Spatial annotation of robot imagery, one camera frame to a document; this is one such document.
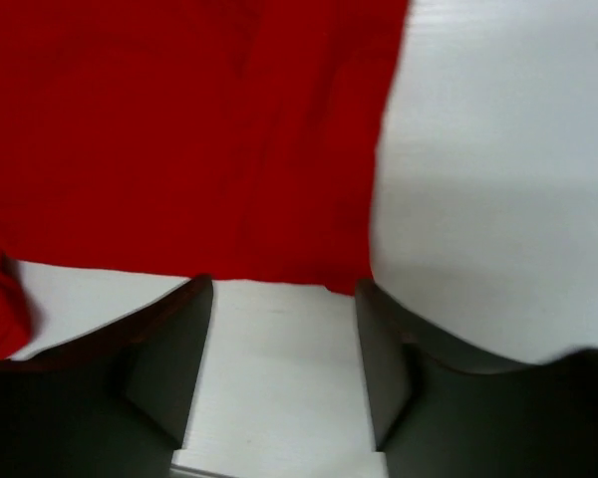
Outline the bright red t shirt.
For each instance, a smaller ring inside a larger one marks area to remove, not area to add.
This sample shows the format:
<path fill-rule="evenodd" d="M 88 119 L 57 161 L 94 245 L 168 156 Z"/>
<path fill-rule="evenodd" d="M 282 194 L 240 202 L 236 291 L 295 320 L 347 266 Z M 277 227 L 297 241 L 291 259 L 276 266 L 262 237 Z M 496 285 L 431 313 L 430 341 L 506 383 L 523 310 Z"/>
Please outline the bright red t shirt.
<path fill-rule="evenodd" d="M 0 359 L 11 260 L 349 295 L 405 1 L 0 1 Z"/>

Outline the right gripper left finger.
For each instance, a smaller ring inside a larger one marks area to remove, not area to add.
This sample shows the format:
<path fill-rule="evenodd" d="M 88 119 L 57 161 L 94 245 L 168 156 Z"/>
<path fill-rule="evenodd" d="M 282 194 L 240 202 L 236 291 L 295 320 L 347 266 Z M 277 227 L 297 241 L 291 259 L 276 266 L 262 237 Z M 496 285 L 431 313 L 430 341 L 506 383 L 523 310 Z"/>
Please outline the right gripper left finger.
<path fill-rule="evenodd" d="M 184 443 L 211 279 L 26 360 L 0 361 L 0 477 L 165 477 Z"/>

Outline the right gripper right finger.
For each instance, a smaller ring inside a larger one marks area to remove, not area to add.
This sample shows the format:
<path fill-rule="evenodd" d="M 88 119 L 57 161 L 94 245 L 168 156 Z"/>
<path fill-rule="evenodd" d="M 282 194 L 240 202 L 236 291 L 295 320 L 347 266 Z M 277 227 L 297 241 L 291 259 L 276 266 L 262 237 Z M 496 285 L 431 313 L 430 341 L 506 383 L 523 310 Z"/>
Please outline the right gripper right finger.
<path fill-rule="evenodd" d="M 598 477 L 598 349 L 528 364 L 355 291 L 376 449 L 392 477 Z"/>

